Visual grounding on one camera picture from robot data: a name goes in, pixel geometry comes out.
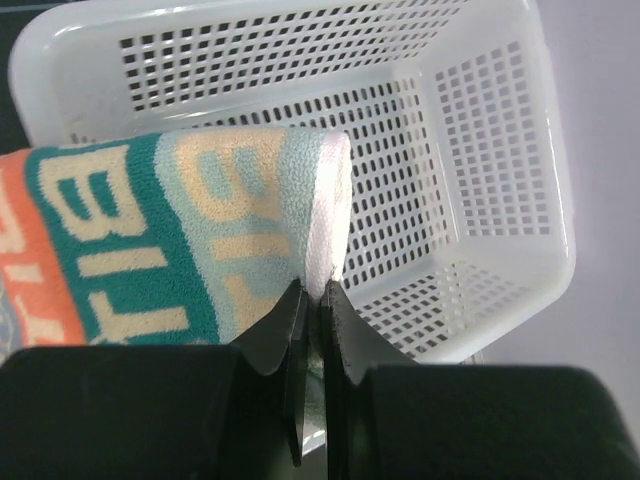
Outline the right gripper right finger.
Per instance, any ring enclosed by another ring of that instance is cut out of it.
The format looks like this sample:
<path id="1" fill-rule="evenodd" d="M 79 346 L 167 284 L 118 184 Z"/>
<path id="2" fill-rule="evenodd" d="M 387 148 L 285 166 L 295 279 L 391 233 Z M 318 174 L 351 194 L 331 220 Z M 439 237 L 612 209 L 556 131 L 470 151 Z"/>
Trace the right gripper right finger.
<path id="1" fill-rule="evenodd" d="M 367 374 L 381 366 L 417 363 L 361 318 L 337 281 L 326 286 L 319 325 L 329 477 L 379 479 L 379 442 Z"/>

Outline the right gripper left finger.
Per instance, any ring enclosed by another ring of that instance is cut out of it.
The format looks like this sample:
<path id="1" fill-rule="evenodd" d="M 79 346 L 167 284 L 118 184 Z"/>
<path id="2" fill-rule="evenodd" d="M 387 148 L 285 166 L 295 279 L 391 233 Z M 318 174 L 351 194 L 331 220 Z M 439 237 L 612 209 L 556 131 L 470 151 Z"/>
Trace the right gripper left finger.
<path id="1" fill-rule="evenodd" d="M 295 467 L 302 463 L 308 313 L 309 296 L 301 282 L 294 280 L 263 318 L 231 342 L 275 389 L 277 418 Z"/>

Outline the rabbit print towel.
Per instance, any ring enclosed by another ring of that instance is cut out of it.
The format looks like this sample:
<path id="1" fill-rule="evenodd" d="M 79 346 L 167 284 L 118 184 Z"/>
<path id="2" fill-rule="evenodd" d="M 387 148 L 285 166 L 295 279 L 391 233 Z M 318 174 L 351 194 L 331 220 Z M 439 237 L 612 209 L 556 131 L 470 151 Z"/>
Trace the rabbit print towel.
<path id="1" fill-rule="evenodd" d="M 1 159 L 1 354 L 226 344 L 293 281 L 342 275 L 351 145 L 340 131 L 148 134 Z"/>

